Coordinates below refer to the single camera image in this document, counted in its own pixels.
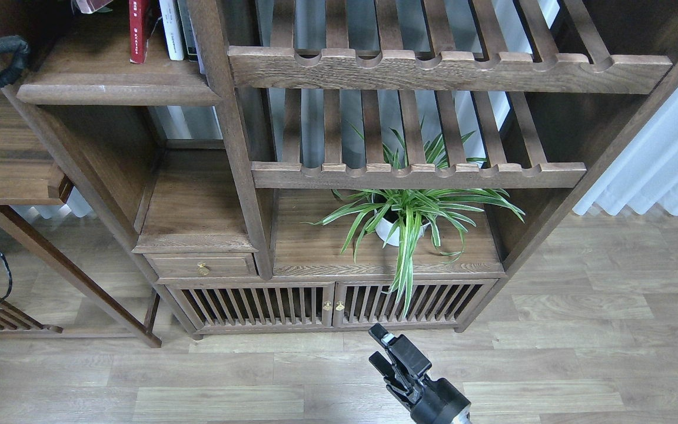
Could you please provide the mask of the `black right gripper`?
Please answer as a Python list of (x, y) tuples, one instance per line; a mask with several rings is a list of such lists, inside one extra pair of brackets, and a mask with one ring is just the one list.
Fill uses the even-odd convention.
[(385, 347), (391, 362), (374, 352), (369, 362), (380, 372), (387, 389), (409, 411), (415, 423), (470, 423), (471, 402), (447, 379), (431, 379), (430, 360), (406, 336), (394, 336), (382, 324), (369, 335)]

